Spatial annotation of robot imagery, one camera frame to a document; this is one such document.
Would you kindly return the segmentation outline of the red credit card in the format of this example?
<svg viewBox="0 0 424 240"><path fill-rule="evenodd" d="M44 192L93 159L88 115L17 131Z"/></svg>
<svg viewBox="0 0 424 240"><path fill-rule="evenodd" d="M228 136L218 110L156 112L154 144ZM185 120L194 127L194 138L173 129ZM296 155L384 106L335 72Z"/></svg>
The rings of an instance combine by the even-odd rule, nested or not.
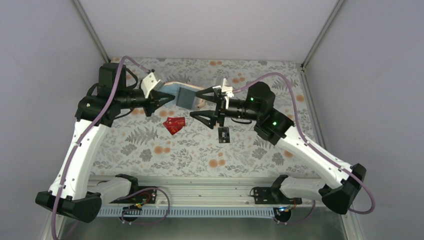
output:
<svg viewBox="0 0 424 240"><path fill-rule="evenodd" d="M166 128L182 128L186 126L186 119L184 117L168 117L163 124Z"/></svg>
<svg viewBox="0 0 424 240"><path fill-rule="evenodd" d="M169 133L173 136L177 132L179 132L183 126L167 126L166 129L169 131Z"/></svg>

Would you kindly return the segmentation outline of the black credit card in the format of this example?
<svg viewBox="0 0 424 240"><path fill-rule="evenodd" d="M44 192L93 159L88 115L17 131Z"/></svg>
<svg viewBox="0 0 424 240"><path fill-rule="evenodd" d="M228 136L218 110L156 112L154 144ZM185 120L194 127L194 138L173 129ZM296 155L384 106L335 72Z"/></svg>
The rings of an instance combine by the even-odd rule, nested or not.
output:
<svg viewBox="0 0 424 240"><path fill-rule="evenodd" d="M218 128L218 142L220 144L230 143L230 129L227 126L220 126Z"/></svg>

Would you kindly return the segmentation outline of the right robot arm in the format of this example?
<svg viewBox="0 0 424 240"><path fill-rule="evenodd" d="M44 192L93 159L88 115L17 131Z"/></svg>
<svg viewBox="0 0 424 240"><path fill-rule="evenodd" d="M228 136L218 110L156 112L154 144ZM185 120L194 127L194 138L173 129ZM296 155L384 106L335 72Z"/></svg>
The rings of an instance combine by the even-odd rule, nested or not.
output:
<svg viewBox="0 0 424 240"><path fill-rule="evenodd" d="M255 121L254 131L261 139L301 159L319 176L306 179L283 174L268 188L268 193L255 195L258 204L291 204L295 199L308 199L320 201L340 215L351 209L362 188L366 168L338 159L307 138L297 123L274 108L276 96L266 83L250 86L245 100L233 99L232 88L227 86L209 87L195 95L215 103L216 108L193 111L190 116L210 129L219 125L221 142L228 136L224 127L226 118Z"/></svg>

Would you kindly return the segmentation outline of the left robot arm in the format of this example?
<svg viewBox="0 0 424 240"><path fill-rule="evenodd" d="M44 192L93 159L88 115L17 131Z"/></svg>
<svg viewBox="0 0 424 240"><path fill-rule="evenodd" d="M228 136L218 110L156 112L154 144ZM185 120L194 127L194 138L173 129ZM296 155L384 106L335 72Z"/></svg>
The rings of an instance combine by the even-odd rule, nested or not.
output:
<svg viewBox="0 0 424 240"><path fill-rule="evenodd" d="M78 103L72 142L63 165L49 189L37 194L38 205L53 214L90 223L101 207L139 190L138 179L127 174L117 174L88 188L99 147L121 111L143 108L149 117L175 98L160 91L163 84L154 70L149 70L144 79L127 85L126 77L130 74L119 63L105 63L99 68L98 82Z"/></svg>

